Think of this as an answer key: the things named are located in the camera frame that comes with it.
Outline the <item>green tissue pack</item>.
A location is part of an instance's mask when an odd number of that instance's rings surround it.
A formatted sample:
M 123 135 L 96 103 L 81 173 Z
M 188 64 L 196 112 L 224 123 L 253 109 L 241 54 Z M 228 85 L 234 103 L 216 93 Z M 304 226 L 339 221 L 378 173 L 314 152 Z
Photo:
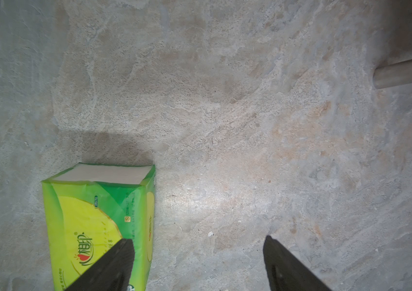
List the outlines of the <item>green tissue pack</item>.
M 53 285 L 63 291 L 118 241 L 133 241 L 128 289 L 144 291 L 153 257 L 154 165 L 79 163 L 42 181 Z

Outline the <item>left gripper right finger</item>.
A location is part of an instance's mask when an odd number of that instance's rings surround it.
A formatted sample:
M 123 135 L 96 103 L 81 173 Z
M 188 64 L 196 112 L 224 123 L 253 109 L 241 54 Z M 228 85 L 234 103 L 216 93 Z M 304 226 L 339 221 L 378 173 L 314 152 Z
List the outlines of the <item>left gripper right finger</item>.
M 278 240 L 267 235 L 263 255 L 272 291 L 331 291 Z

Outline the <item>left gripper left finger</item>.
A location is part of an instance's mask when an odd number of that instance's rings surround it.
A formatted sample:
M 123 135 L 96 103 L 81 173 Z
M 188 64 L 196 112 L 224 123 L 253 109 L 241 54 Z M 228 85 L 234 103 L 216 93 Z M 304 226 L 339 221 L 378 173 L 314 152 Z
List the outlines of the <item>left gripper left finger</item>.
M 127 291 L 134 261 L 133 241 L 122 239 L 65 291 Z

